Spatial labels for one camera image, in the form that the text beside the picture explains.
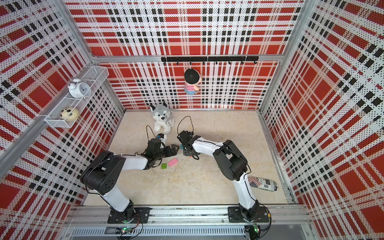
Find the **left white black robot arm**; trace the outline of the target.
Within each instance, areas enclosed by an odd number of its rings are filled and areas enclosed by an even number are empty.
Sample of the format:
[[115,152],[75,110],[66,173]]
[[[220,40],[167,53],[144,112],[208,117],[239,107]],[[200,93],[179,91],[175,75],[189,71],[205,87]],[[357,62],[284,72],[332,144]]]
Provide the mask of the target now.
[[129,220],[135,215],[134,204],[117,186],[120,173],[154,168],[157,161],[176,156],[179,149],[177,145],[166,146],[163,139],[151,139],[141,154],[116,155],[103,151],[84,170],[80,181],[85,185],[87,192],[101,196],[113,213],[123,220]]

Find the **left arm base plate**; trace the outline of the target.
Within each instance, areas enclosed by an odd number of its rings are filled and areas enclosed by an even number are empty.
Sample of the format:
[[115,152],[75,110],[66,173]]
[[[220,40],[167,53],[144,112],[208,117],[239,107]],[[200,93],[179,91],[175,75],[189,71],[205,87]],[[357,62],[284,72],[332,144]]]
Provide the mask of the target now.
[[151,208],[128,207],[123,212],[118,212],[110,207],[108,224],[146,224],[149,219]]

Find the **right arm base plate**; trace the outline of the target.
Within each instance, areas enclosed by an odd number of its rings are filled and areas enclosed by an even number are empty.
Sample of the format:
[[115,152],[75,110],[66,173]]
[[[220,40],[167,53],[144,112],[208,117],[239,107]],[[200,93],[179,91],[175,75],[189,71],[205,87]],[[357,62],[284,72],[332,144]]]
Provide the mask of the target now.
[[259,206],[246,210],[241,206],[228,207],[230,223],[268,223],[270,221],[267,208]]

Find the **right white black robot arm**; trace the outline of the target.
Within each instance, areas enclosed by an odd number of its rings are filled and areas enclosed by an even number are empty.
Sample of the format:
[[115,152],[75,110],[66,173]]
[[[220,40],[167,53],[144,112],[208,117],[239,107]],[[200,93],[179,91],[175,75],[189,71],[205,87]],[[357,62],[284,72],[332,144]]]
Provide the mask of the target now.
[[185,156],[193,157],[195,160],[198,160],[201,154],[213,157],[222,174],[233,183],[244,215],[251,217],[257,213],[260,204],[254,197],[248,180],[251,169],[246,157],[232,141],[227,140],[223,143],[208,141],[188,131],[179,133],[178,140],[183,146]]

